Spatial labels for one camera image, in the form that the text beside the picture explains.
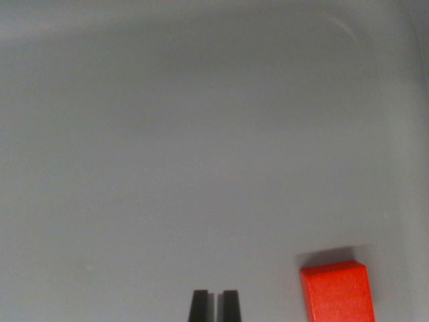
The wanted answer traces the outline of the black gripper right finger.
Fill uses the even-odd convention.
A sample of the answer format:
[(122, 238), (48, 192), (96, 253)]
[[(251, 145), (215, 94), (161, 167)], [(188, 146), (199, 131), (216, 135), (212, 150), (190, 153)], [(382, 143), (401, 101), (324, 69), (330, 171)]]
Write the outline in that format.
[(242, 322), (239, 292), (224, 290), (217, 297), (218, 322)]

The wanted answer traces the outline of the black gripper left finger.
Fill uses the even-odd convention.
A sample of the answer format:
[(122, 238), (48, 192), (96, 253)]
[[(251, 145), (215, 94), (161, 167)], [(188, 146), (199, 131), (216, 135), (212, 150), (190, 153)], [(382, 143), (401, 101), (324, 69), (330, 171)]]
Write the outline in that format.
[(195, 290), (192, 295), (188, 322), (214, 322), (215, 299), (208, 290)]

